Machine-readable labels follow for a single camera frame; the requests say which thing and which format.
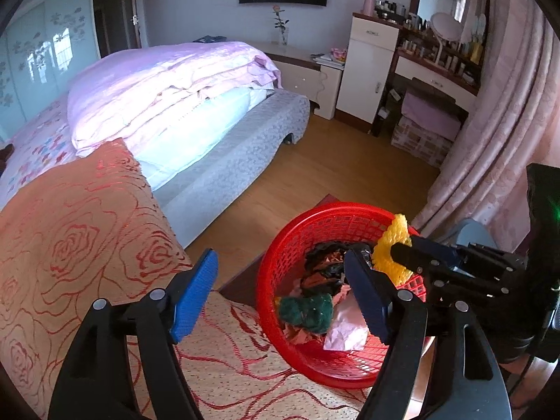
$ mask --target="tv stand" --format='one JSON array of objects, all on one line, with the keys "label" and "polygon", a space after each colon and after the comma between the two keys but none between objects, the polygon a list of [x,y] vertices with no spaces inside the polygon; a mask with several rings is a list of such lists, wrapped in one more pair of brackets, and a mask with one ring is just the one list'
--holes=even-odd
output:
[{"label": "tv stand", "polygon": [[334,117],[342,71],[315,63],[311,52],[271,42],[247,44],[267,54],[282,73],[282,88],[306,96],[318,104],[315,114],[327,120]]}]

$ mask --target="basket rim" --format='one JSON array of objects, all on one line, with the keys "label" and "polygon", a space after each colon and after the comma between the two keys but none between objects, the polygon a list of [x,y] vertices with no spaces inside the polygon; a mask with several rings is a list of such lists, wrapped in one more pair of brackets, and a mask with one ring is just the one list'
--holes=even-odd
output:
[{"label": "basket rim", "polygon": [[[299,353],[293,349],[284,334],[281,332],[280,327],[274,326],[274,321],[278,321],[274,308],[274,292],[269,288],[272,280],[274,254],[280,247],[283,247],[288,238],[293,234],[294,230],[301,225],[305,225],[308,221],[316,221],[317,219],[327,218],[331,216],[333,211],[338,213],[346,212],[349,215],[360,214],[362,211],[368,214],[377,214],[389,220],[395,219],[393,213],[383,210],[382,208],[360,204],[355,202],[335,202],[326,205],[320,205],[303,212],[293,220],[291,220],[279,233],[276,235],[271,245],[268,247],[264,258],[259,266],[257,274],[257,313],[259,314],[259,321],[265,335],[271,341],[271,344],[278,351],[280,356],[297,372],[302,373],[304,376],[321,385],[326,385],[333,388],[344,390],[364,389],[373,386],[377,379],[377,373],[369,374],[368,376],[359,377],[356,379],[342,379],[335,376],[329,376],[322,372],[307,366]],[[411,235],[418,235],[418,232],[411,226],[408,227]]]}]

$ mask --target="purple cloth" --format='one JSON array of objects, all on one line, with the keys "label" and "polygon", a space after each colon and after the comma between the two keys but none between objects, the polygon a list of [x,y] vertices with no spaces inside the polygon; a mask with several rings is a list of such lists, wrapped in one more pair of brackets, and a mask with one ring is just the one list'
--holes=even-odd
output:
[{"label": "purple cloth", "polygon": [[280,79],[274,63],[243,42],[187,43],[117,52],[72,81],[68,124],[78,156],[122,137],[139,153],[206,98]]},{"label": "purple cloth", "polygon": [[455,116],[410,92],[402,101],[401,113],[418,126],[452,142],[461,130],[461,122]]}]

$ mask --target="pink thermos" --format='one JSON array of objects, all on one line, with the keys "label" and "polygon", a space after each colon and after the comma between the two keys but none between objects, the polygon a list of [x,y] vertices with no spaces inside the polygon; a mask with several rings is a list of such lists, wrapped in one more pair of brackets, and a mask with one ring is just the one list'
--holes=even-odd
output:
[{"label": "pink thermos", "polygon": [[373,16],[375,12],[375,0],[364,0],[362,14]]}]

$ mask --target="sliding wardrobe door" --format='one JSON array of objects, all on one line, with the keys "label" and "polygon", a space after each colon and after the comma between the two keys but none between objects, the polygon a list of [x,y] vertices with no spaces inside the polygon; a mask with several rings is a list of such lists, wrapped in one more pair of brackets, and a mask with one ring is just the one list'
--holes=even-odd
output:
[{"label": "sliding wardrobe door", "polygon": [[0,141],[99,60],[92,0],[35,0],[0,37]]}]

